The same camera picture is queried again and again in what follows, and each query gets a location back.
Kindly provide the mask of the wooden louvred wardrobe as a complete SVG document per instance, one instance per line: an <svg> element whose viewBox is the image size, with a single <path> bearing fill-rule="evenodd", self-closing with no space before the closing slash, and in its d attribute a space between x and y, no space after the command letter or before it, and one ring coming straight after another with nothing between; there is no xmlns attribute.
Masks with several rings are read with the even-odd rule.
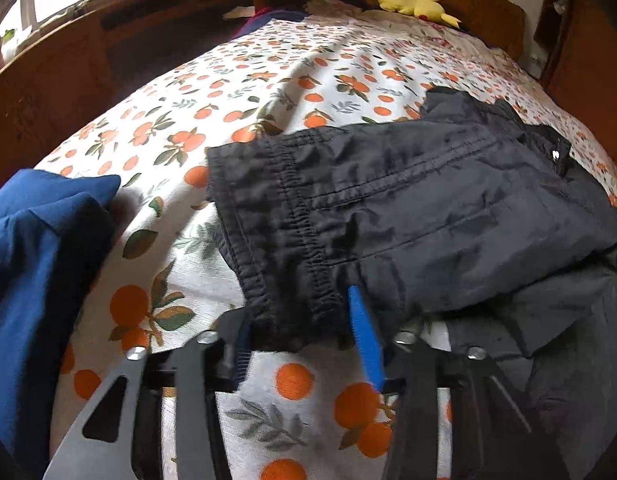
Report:
<svg viewBox="0 0 617 480"><path fill-rule="evenodd" d="M543 0L534 39L548 50L541 85L617 167L617 0Z"/></svg>

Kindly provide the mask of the wooden desk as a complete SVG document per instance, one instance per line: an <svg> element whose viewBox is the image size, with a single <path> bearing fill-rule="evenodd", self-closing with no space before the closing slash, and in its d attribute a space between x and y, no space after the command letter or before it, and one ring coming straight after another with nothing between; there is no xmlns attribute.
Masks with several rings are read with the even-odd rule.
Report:
<svg viewBox="0 0 617 480"><path fill-rule="evenodd" d="M146 82L227 40L243 0L111 0L0 70L0 187Z"/></svg>

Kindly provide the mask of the orange-print white bedsheet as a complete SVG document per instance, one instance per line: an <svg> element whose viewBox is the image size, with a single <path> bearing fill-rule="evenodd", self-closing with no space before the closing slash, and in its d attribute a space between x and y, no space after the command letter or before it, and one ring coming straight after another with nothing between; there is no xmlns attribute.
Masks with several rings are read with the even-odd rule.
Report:
<svg viewBox="0 0 617 480"><path fill-rule="evenodd" d="M323 125L416 118L435 86L506 100L566 136L617 208L617 168L579 120L506 53L413 18L275 20L154 78L40 163L69 178L115 174L118 237L87 296L60 370L52 446L124 352L183 344L241 306L214 246L208 148ZM396 401L376 393L355 351L258 353L218 400L237 479L377 479Z"/></svg>

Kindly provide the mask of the yellow plush toy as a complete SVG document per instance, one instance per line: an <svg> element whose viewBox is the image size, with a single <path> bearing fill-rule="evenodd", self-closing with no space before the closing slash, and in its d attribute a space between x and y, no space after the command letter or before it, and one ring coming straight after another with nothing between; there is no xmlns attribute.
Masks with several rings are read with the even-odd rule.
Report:
<svg viewBox="0 0 617 480"><path fill-rule="evenodd" d="M445 24L461 29L462 22L459 18L447 14L441 4L442 0L378 0L379 6L386 12L393 12L420 20Z"/></svg>

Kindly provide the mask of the black jacket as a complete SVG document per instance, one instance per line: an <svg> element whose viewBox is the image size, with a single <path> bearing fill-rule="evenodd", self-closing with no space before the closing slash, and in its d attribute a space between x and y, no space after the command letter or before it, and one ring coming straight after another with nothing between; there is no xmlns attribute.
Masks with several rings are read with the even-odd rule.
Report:
<svg viewBox="0 0 617 480"><path fill-rule="evenodd" d="M208 151L222 253L258 351L443 321L529 397L574 479L617 478L617 208L570 142L506 101L427 92L409 122Z"/></svg>

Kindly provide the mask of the blue folded garment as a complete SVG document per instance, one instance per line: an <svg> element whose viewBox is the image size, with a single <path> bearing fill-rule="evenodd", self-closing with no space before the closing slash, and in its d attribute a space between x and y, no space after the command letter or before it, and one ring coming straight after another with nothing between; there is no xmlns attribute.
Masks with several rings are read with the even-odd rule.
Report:
<svg viewBox="0 0 617 480"><path fill-rule="evenodd" d="M36 476L66 347L111 249L120 185L24 169L0 189L0 440Z"/></svg>

